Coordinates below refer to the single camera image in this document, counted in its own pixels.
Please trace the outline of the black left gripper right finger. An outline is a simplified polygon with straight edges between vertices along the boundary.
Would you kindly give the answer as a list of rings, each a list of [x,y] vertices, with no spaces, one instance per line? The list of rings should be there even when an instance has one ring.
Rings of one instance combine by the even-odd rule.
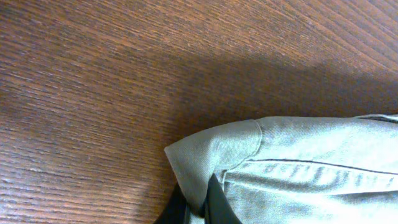
[[[205,224],[242,224],[233,212],[214,174],[208,182],[204,206]]]

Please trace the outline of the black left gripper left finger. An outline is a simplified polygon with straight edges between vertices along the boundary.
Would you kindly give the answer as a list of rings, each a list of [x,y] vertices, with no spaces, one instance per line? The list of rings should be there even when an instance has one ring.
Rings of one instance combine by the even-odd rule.
[[[190,207],[177,184],[170,199],[154,224],[189,224]]]

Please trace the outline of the khaki shorts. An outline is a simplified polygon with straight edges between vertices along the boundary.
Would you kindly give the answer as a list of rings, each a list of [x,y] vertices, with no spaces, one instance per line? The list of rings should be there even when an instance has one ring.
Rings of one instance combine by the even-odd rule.
[[[396,223],[397,116],[266,117],[165,148],[195,212],[215,175],[243,223]]]

